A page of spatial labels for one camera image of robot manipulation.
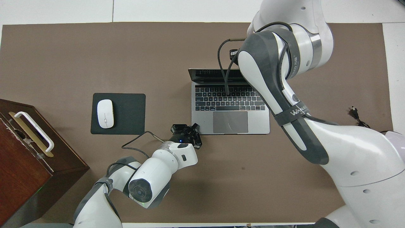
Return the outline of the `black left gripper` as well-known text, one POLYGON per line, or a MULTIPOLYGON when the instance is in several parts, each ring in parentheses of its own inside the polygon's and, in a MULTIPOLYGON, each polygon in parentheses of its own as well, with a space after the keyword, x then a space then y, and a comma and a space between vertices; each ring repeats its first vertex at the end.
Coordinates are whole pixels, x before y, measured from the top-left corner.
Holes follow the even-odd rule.
POLYGON ((187 124, 173 124, 171 127, 173 136, 170 138, 170 141, 181 144, 192 144, 194 148, 200 149, 202 141, 200 133, 197 130, 198 127, 199 125, 194 123, 190 131, 190 126, 187 124))

